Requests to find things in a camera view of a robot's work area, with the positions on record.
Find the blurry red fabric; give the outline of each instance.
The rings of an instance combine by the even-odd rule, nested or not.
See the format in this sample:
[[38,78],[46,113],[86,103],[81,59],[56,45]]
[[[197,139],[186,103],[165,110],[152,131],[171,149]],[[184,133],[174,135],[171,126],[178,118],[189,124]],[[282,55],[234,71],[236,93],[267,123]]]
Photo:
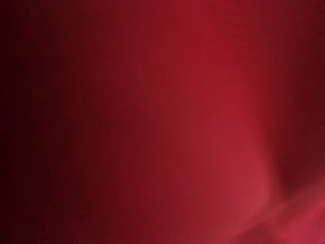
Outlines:
[[5,243],[325,242],[324,1],[4,17]]

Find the smooth red material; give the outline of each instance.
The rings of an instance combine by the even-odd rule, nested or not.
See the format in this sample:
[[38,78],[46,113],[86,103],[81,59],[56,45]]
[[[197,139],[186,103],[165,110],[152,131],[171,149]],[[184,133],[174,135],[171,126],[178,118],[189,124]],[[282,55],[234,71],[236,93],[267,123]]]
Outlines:
[[6,243],[325,242],[324,1],[4,9]]

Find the red fabric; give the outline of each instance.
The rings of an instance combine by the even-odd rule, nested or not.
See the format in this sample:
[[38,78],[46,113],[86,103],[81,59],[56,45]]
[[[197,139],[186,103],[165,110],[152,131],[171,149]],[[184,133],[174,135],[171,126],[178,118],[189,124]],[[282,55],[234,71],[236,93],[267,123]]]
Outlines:
[[6,243],[325,242],[324,1],[4,10]]

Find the red cloth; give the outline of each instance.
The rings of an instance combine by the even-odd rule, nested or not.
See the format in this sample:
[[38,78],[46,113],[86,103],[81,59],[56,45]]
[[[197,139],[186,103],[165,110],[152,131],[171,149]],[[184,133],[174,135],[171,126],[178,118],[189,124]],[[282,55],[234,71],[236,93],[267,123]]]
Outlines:
[[324,1],[4,9],[7,243],[325,242]]

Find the red surface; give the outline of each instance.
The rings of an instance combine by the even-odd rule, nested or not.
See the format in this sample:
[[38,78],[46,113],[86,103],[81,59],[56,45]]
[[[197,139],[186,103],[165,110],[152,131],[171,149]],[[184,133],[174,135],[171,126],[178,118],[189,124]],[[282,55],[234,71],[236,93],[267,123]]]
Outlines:
[[6,243],[325,242],[325,2],[7,1]]

